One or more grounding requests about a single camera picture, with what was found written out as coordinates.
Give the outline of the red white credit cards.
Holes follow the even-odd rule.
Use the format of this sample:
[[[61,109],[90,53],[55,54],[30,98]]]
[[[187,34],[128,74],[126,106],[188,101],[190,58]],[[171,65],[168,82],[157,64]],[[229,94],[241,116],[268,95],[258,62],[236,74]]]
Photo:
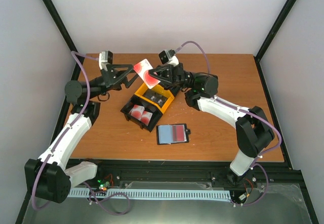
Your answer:
[[[140,120],[146,126],[148,126],[153,116],[153,113],[146,111],[143,106],[134,105],[133,108],[130,110],[130,115],[136,118],[137,120]]]

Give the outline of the black card holder wallet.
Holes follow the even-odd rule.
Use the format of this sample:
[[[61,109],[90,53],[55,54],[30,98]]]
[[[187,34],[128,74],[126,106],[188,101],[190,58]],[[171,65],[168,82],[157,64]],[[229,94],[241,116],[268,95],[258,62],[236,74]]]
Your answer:
[[[188,143],[191,130],[187,127],[186,123],[182,123],[182,124],[185,125],[186,128],[186,139],[187,139],[186,142],[182,142],[182,143]],[[180,143],[173,142],[173,132],[172,132],[173,125],[176,124],[158,125],[156,127],[156,140],[158,145],[180,144]]]

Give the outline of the red white card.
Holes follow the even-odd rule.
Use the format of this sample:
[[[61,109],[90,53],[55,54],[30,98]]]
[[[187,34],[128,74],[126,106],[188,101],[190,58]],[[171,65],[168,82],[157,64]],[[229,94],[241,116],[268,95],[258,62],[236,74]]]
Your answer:
[[[149,70],[153,69],[153,67],[147,59],[144,59],[139,63],[135,64],[133,69],[149,89],[152,89],[160,83],[159,80],[149,75]]]
[[[186,142],[186,128],[183,124],[176,124],[172,126],[173,132],[173,142],[174,143],[182,143]]]

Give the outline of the yellow bin with black cards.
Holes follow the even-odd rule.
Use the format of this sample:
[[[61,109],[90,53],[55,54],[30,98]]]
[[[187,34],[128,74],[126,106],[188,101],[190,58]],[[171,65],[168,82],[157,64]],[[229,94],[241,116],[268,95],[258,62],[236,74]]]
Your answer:
[[[171,87],[170,89],[164,89],[161,85],[156,85],[153,88],[149,88],[143,83],[134,93],[135,96],[146,101],[148,104],[155,106],[162,114],[170,107],[178,94],[179,87]]]

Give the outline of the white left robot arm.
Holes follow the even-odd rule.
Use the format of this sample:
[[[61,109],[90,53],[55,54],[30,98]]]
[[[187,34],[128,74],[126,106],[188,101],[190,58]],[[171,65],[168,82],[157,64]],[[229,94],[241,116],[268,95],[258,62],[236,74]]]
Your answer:
[[[92,80],[66,83],[66,100],[73,105],[66,124],[47,150],[37,159],[29,159],[24,166],[34,209],[38,209],[36,198],[62,203],[70,190],[79,184],[89,180],[99,185],[105,180],[105,171],[93,162],[83,161],[67,168],[71,154],[99,116],[101,104],[92,99],[106,95],[110,90],[119,91],[122,85],[130,87],[137,78],[127,79],[134,72],[131,64],[106,64],[100,72],[101,76]]]

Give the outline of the black bin with red cards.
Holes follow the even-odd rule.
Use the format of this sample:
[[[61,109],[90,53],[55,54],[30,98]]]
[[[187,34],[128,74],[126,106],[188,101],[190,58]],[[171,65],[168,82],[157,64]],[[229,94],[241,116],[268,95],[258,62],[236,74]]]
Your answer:
[[[157,106],[133,95],[130,100],[122,107],[121,113],[127,121],[132,121],[139,125],[141,129],[152,132],[158,121],[163,116]]]

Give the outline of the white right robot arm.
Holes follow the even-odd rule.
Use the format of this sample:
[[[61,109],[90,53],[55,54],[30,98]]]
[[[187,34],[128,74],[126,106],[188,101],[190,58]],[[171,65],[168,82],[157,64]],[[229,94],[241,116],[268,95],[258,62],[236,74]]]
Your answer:
[[[274,138],[280,137],[260,107],[247,108],[220,98],[216,75],[189,72],[182,64],[159,66],[150,69],[148,74],[159,80],[164,88],[185,88],[185,101],[189,107],[209,113],[235,129],[238,153],[230,169],[236,176],[243,176],[253,168]]]

